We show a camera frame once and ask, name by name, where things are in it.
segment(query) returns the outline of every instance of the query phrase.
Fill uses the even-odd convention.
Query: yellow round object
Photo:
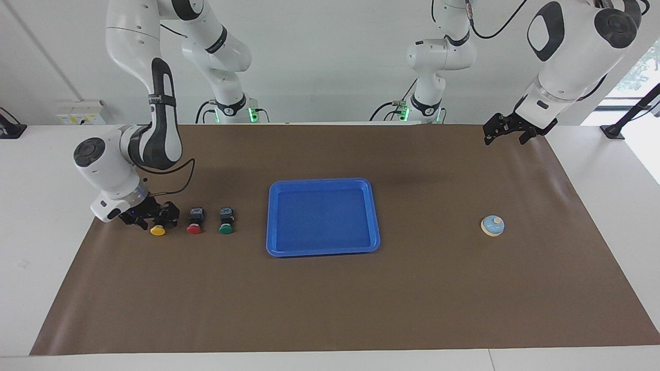
[[[159,225],[154,226],[154,228],[151,228],[151,234],[153,234],[154,236],[162,236],[163,234],[165,234],[165,228]]]

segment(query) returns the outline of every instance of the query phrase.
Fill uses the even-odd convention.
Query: blue tray
[[[271,186],[266,249],[272,256],[366,253],[378,246],[368,180],[288,180]]]

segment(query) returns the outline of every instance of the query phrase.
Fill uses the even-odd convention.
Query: tabletop
[[[464,351],[111,354],[25,357],[93,216],[97,191],[77,172],[75,146],[107,127],[31,127],[18,141],[0,142],[0,368],[198,368],[334,370],[656,370],[660,347],[475,349]],[[597,127],[557,127],[548,136],[569,179],[617,262],[660,327],[660,185],[623,141]]]

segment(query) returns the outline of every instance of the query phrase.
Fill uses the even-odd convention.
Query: green cap
[[[231,224],[223,224],[220,226],[220,233],[222,234],[231,234],[234,233],[234,228]]]

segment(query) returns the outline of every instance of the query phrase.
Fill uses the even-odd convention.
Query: red cap
[[[199,224],[190,224],[187,231],[190,234],[200,234],[202,233],[202,228],[199,226]]]

